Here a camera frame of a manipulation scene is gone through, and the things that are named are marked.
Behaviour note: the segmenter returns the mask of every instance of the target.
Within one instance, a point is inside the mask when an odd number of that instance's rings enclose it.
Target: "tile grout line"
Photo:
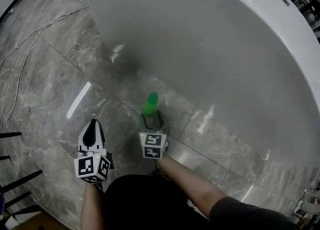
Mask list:
[[[117,101],[119,101],[122,105],[126,106],[127,108],[129,108],[130,110],[132,110],[134,113],[136,113],[137,115],[139,115],[136,111],[134,111],[133,109],[131,109],[129,106],[127,106],[125,103],[123,103],[120,99],[118,99],[117,97],[115,97],[112,93],[109,94],[108,98],[113,97],[115,98]],[[116,147],[118,146],[119,143],[117,143],[112,151],[109,151],[110,153],[113,153],[116,149]]]
[[[208,115],[208,114],[205,113],[205,112],[203,112],[203,113],[204,113],[205,115],[209,116],[209,117],[210,117],[213,121],[215,121],[217,124],[219,124],[216,119],[214,119],[213,117],[211,117],[210,115]],[[225,128],[225,129],[230,133],[230,137],[231,137],[232,135],[234,135],[234,134],[233,134],[232,132],[230,132],[227,128]],[[219,163],[211,160],[210,158],[206,157],[206,156],[203,155],[202,153],[197,152],[197,151],[194,150],[193,148],[191,148],[191,147],[189,147],[188,145],[186,145],[185,143],[183,143],[181,140],[178,140],[178,141],[179,141],[180,143],[182,143],[183,145],[187,146],[188,148],[190,148],[191,150],[195,151],[196,153],[200,154],[201,156],[207,158],[207,159],[210,160],[211,162],[213,162],[213,163],[219,165],[220,167],[228,170],[230,173],[233,173],[233,174],[235,174],[235,175],[243,178],[244,180],[248,181],[249,183],[254,184],[254,185],[256,185],[256,186],[258,186],[258,187],[260,187],[260,188],[262,188],[262,189],[264,189],[264,190],[266,190],[266,191],[268,191],[268,192],[270,192],[270,193],[272,193],[272,194],[274,194],[274,195],[279,195],[280,197],[286,198],[286,199],[294,202],[294,200],[293,200],[292,198],[288,198],[288,197],[286,197],[286,196],[283,196],[283,195],[280,194],[278,191],[274,191],[274,190],[271,190],[271,189],[269,189],[269,188],[265,188],[264,186],[261,186],[260,184],[258,184],[256,181],[248,180],[248,179],[245,178],[244,176],[241,176],[241,175],[233,172],[231,169],[228,169],[228,168],[226,168],[226,167],[223,167],[222,165],[220,165]]]
[[[94,27],[92,26],[83,36],[82,38],[68,51],[68,53],[64,56],[65,59],[67,59],[68,55],[72,52],[72,50],[86,37],[86,35],[93,29]]]
[[[43,40],[45,40],[45,42],[47,43],[47,44],[49,44],[50,45],[50,47],[52,47],[57,53],[59,53],[59,51],[57,51],[49,42],[47,42],[47,40],[46,39],[44,39],[43,37],[42,37],[42,39]],[[111,92],[108,92],[107,90],[105,90],[103,87],[101,87],[98,83],[96,83],[94,80],[92,80],[88,75],[86,75],[81,69],[79,69],[77,66],[75,66],[74,64],[72,64],[72,62],[70,62],[67,58],[65,58],[63,55],[61,55],[60,53],[59,53],[59,55],[61,56],[61,57],[63,57],[66,61],[68,61],[72,66],[74,66],[76,69],[78,69],[81,73],[83,73],[88,79],[90,79],[94,84],[96,84],[99,88],[101,88],[102,90],[104,90],[106,93],[108,93],[109,95],[111,95]]]
[[[181,138],[182,134],[184,133],[185,129],[187,128],[188,124],[191,122],[192,117],[194,117],[194,115],[196,114],[197,109],[199,109],[198,107],[195,107],[194,113],[192,114],[192,116],[190,117],[189,121],[186,123],[186,125],[184,126],[183,130],[181,131],[181,134],[179,135],[179,137],[177,138],[177,140],[179,141],[179,139]]]
[[[212,162],[212,163],[214,163],[214,164],[216,164],[216,165],[220,166],[221,168],[226,169],[227,171],[230,171],[230,172],[231,172],[231,170],[230,170],[230,169],[228,169],[228,168],[226,168],[226,167],[221,166],[219,163],[216,163],[215,161],[211,160],[210,158],[208,158],[208,157],[204,156],[202,153],[199,153],[198,151],[194,150],[193,148],[191,148],[190,146],[186,145],[186,144],[185,144],[185,143],[183,143],[182,141],[180,141],[180,140],[176,139],[175,137],[173,137],[173,136],[171,136],[171,135],[169,135],[169,136],[170,136],[171,138],[173,138],[174,140],[176,140],[176,141],[180,142],[181,144],[183,144],[183,145],[184,145],[184,146],[186,146],[187,148],[191,149],[192,151],[196,152],[198,155],[201,155],[202,157],[204,157],[204,158],[208,159],[210,162]]]
[[[220,189],[220,186],[224,183],[224,181],[226,180],[227,176],[231,173],[231,170],[228,170],[228,173],[225,175],[224,179],[222,180],[222,182],[217,185],[217,187]]]
[[[120,101],[122,104],[124,104],[127,108],[131,109],[132,111],[134,111],[137,115],[141,115],[141,113],[138,113],[136,110],[132,109],[129,105],[127,105],[126,103],[122,102],[119,98],[117,98],[116,95],[110,93],[116,100]]]
[[[296,202],[295,200],[293,200],[293,199],[291,199],[291,198],[288,198],[288,197],[286,197],[286,196],[283,196],[283,195],[281,195],[280,193],[278,193],[278,192],[276,192],[276,191],[274,191],[274,190],[270,190],[270,189],[265,188],[265,187],[263,187],[263,186],[261,186],[261,185],[259,185],[259,184],[256,184],[255,182],[246,179],[245,177],[243,177],[243,176],[241,176],[241,175],[233,172],[232,170],[228,170],[228,171],[229,171],[228,174],[225,176],[224,180],[221,182],[221,184],[218,186],[218,188],[223,184],[223,182],[226,180],[226,178],[227,178],[227,176],[228,176],[229,174],[234,174],[234,175],[236,175],[236,176],[244,179],[244,180],[247,181],[248,183],[253,184],[253,185],[255,185],[255,186],[259,187],[259,188],[262,188],[264,191],[267,191],[267,192],[271,193],[272,195],[277,195],[277,196],[280,196],[281,198],[287,199],[287,200],[289,200],[289,201],[291,201],[291,202]]]
[[[111,94],[109,93],[108,96],[105,98],[105,101],[102,103],[102,105],[100,106],[98,112],[94,115],[93,119],[97,117],[97,115],[100,113],[101,109],[104,107],[105,103],[107,102],[107,100],[110,98]],[[68,153],[70,154],[71,156],[74,154],[74,152],[76,151],[77,149],[77,146],[78,144],[75,146],[74,150],[72,151],[72,153],[69,153],[68,151],[66,151],[66,149],[64,149],[62,146],[62,148]]]

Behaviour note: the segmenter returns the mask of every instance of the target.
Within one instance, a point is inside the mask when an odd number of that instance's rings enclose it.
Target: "fiducial marker cube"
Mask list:
[[[89,184],[106,181],[110,165],[110,161],[102,153],[74,159],[76,177]]]
[[[168,146],[167,135],[140,132],[143,158],[162,159]]]

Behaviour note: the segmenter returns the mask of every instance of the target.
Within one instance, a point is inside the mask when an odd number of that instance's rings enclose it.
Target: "green spray bottle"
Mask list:
[[[159,97],[156,91],[149,94],[142,111],[145,116],[152,116],[157,112],[158,100]]]

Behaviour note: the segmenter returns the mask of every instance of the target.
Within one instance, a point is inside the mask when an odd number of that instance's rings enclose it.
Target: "cable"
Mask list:
[[[83,9],[84,7],[86,7],[86,6],[88,6],[88,3],[82,4],[81,6],[75,8],[74,10],[72,10],[70,13],[60,15],[60,16],[58,16],[54,21],[52,21],[51,23],[46,24],[46,25],[44,25],[43,27],[40,27],[40,28],[34,30],[34,31],[31,32],[26,38],[24,38],[23,41],[22,41],[17,47],[14,47],[14,48],[11,50],[11,52],[10,52],[7,56],[4,57],[3,60],[0,61],[0,65],[4,62],[4,63],[3,63],[3,66],[2,66],[2,70],[1,70],[1,75],[0,75],[0,87],[1,87],[2,77],[5,76],[6,73],[11,72],[11,70],[13,69],[13,67],[14,67],[17,59],[18,59],[18,56],[19,56],[19,54],[20,54],[20,47],[21,47],[21,45],[22,45],[30,36],[32,36],[34,33],[40,31],[39,34],[37,35],[35,41],[32,43],[32,45],[31,45],[30,48],[28,49],[28,52],[27,52],[27,54],[26,54],[26,56],[25,56],[25,58],[24,58],[23,64],[22,64],[21,69],[20,69],[20,71],[19,71],[18,80],[17,80],[17,83],[16,83],[16,89],[15,89],[13,106],[12,106],[11,110],[9,111],[9,115],[8,115],[7,117],[6,117],[6,115],[4,114],[4,112],[3,112],[3,110],[2,110],[2,106],[1,106],[1,91],[0,91],[0,122],[1,122],[1,132],[2,132],[2,133],[4,132],[4,125],[3,125],[3,120],[2,120],[2,114],[3,114],[4,119],[7,120],[7,121],[10,119],[10,117],[11,117],[12,114],[13,114],[13,111],[14,111],[14,109],[15,109],[15,107],[16,107],[16,104],[17,104],[17,98],[18,98],[18,92],[19,92],[19,84],[20,84],[20,77],[21,77],[22,70],[23,70],[23,68],[24,68],[24,66],[25,66],[25,64],[26,64],[27,58],[28,58],[28,56],[29,56],[29,54],[30,54],[30,51],[31,51],[32,48],[35,46],[35,44],[36,44],[37,40],[39,39],[41,33],[42,33],[47,27],[49,27],[49,26],[53,25],[54,23],[57,23],[57,22],[59,22],[59,21],[61,21],[61,20],[64,20],[65,18],[69,17],[71,14],[73,14],[73,13],[75,13],[75,12],[77,12],[77,11],[82,10],[82,9]],[[11,66],[8,70],[6,70],[6,71],[4,72],[4,68],[5,68],[5,65],[6,65],[6,63],[7,63],[7,61],[8,61],[8,58],[9,58],[10,55],[11,55],[14,51],[16,51],[16,50],[17,50],[17,54],[16,54],[15,59],[14,59],[14,61],[13,61],[13,63],[12,63],[12,66]],[[4,138],[3,138],[3,141],[4,141],[4,146],[5,146],[5,149],[6,149],[6,153],[7,153],[7,155],[9,155],[7,143],[6,143],[6,140],[5,140]],[[14,167],[11,159],[9,159],[9,161],[10,161],[10,164],[11,164],[11,166],[12,166],[15,174],[18,176],[18,173],[17,173],[17,171],[16,171],[16,169],[15,169],[15,167]],[[54,216],[52,213],[50,213],[49,211],[47,211],[40,203],[37,202],[37,200],[32,196],[32,194],[31,194],[30,196],[31,196],[32,199],[33,199],[44,211],[46,211],[49,215],[51,215],[53,218],[55,218],[57,221],[59,221],[59,222],[60,222],[61,224],[63,224],[65,227],[67,227],[67,228],[69,228],[69,229],[71,229],[71,230],[74,230],[74,228],[68,226],[67,224],[65,224],[64,222],[62,222],[60,219],[58,219],[56,216]]]
[[[26,38],[23,39],[23,41],[19,44],[19,46],[14,47],[14,48],[11,50],[11,52],[10,52],[3,60],[1,60],[0,65],[2,64],[2,62],[4,62],[4,63],[3,63],[3,67],[2,67],[1,75],[0,75],[0,87],[1,87],[2,77],[3,77],[6,73],[10,72],[10,71],[12,70],[12,68],[14,67],[15,63],[16,63],[16,60],[17,60],[17,58],[18,58],[18,56],[19,56],[19,54],[20,54],[20,46],[21,46],[30,36],[32,36],[35,32],[40,31],[39,34],[37,35],[35,41],[34,41],[33,44],[31,45],[31,47],[29,48],[29,50],[28,50],[28,52],[27,52],[27,54],[26,54],[26,56],[25,56],[25,59],[24,59],[24,61],[23,61],[22,67],[21,67],[21,69],[20,69],[20,72],[19,72],[19,75],[18,75],[18,81],[17,81],[17,83],[16,83],[16,90],[15,90],[14,102],[13,102],[13,106],[12,106],[12,108],[11,108],[11,110],[10,110],[10,113],[9,113],[8,117],[6,117],[6,115],[4,114],[4,112],[3,112],[3,110],[2,110],[2,107],[1,107],[1,92],[0,92],[0,115],[3,114],[3,117],[4,117],[6,120],[9,120],[9,119],[10,119],[10,117],[11,117],[11,115],[12,115],[14,109],[15,109],[15,106],[16,106],[16,103],[17,103],[18,91],[19,91],[19,83],[20,83],[21,72],[22,72],[22,70],[23,70],[23,68],[24,68],[24,66],[25,66],[25,64],[26,64],[26,61],[27,61],[27,58],[28,58],[28,55],[29,55],[31,49],[32,49],[32,48],[34,47],[34,45],[36,44],[36,42],[37,42],[37,40],[39,39],[41,33],[42,33],[47,27],[53,25],[54,23],[56,23],[56,22],[58,22],[58,21],[64,20],[65,18],[69,17],[71,14],[73,14],[73,13],[81,10],[82,8],[84,8],[85,6],[87,6],[87,4],[88,4],[88,3],[85,3],[85,4],[77,7],[76,9],[74,9],[73,11],[71,11],[71,12],[68,13],[68,14],[60,15],[60,16],[58,16],[53,22],[51,22],[51,23],[49,23],[49,24],[46,24],[45,26],[40,27],[40,28],[34,30],[34,31],[33,31],[32,33],[30,33]],[[6,65],[6,63],[7,63],[7,61],[8,61],[9,56],[10,56],[15,50],[18,50],[18,53],[17,53],[17,55],[15,56],[15,59],[14,59],[14,61],[13,61],[13,64],[12,64],[12,66],[11,66],[11,68],[10,68],[9,70],[6,70],[6,71],[4,72],[4,68],[5,68],[5,65]]]
[[[167,175],[167,174],[166,174],[162,169],[159,169],[159,168],[158,168],[156,160],[153,160],[153,161],[154,161],[154,166],[155,166],[156,170],[158,171],[158,173],[160,173],[160,175],[161,175],[162,177],[164,177],[166,180],[171,181],[170,178],[168,178],[168,177],[165,176],[165,175]]]

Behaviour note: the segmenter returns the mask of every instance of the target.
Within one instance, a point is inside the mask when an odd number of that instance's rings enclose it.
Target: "black chair leg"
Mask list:
[[[12,199],[11,201],[8,201],[4,204],[4,209],[7,209],[8,207],[16,204],[17,202],[20,202],[22,199],[26,198],[27,196],[29,196],[31,193],[25,192],[24,194],[18,196],[17,198]]]
[[[8,184],[6,186],[3,186],[0,188],[0,191],[2,194],[4,194],[5,192],[8,192],[10,191],[11,189],[14,189],[22,184],[24,184],[25,182],[29,181],[29,180],[32,180],[33,178],[35,178],[36,176],[39,176],[40,174],[42,173],[42,170],[38,170],[34,173],[31,173],[30,175],[28,176],[25,176],[21,179],[18,179],[17,181],[11,183],[11,184]]]
[[[0,156],[0,161],[10,159],[10,156]]]
[[[10,138],[15,136],[21,136],[21,132],[0,133],[0,138]]]

